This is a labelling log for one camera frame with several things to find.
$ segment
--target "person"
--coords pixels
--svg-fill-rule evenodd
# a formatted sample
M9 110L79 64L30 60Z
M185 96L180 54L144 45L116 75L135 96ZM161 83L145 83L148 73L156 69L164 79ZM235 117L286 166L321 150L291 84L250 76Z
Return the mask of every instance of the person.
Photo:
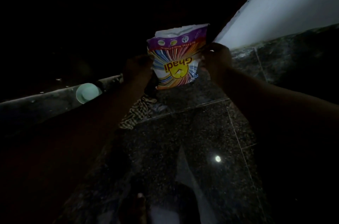
M227 47L207 45L200 65L263 140L272 140L274 134L274 140L281 144L298 145L313 143L319 137L337 137L339 106L236 70ZM142 96L151 77L151 66L152 60L147 56L128 60L118 91L104 93L82 107L37 125L2 147L2 218L25 223L51 223L57 218L118 123ZM326 146L338 143L333 139L321 142ZM144 209L142 195L137 199ZM134 211L143 215L140 210Z

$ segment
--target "colorful plastic packet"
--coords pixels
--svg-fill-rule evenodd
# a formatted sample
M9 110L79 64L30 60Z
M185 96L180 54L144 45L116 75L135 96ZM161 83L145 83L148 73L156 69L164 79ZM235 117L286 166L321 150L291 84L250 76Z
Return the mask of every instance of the colorful plastic packet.
M147 51L154 56L153 69L159 78L157 89L170 89L198 77L198 52L206 44L208 25L157 31L154 38L147 40Z

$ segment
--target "patterned fabric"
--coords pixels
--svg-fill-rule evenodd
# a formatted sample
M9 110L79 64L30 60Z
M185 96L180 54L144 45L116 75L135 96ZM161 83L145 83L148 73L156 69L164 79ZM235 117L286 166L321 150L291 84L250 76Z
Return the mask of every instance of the patterned fabric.
M129 113L125 115L119 124L119 128L133 129L138 121L142 120L149 112L149 106L156 103L155 98L150 98L144 94L137 102L134 103Z

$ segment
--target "ghadi detergent packet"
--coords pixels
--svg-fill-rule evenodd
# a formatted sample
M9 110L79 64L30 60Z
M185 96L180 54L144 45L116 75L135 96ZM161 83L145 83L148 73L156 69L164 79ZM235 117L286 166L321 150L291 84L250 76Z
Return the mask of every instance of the ghadi detergent packet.
M154 56L153 69L159 78L157 89L170 89L198 77L200 59L197 53L206 44L208 25L157 31L154 38L147 40L147 51Z

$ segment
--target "hand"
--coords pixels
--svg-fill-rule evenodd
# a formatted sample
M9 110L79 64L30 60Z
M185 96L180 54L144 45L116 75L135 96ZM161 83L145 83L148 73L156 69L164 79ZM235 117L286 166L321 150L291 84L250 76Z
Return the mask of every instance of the hand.
M152 76L152 64L153 60L148 55L139 55L128 59L123 70L124 83L133 87L133 92L140 97Z
M232 66L230 50L222 44L211 43L202 50L201 54L199 64L201 69L207 70L211 80L221 86L225 71Z

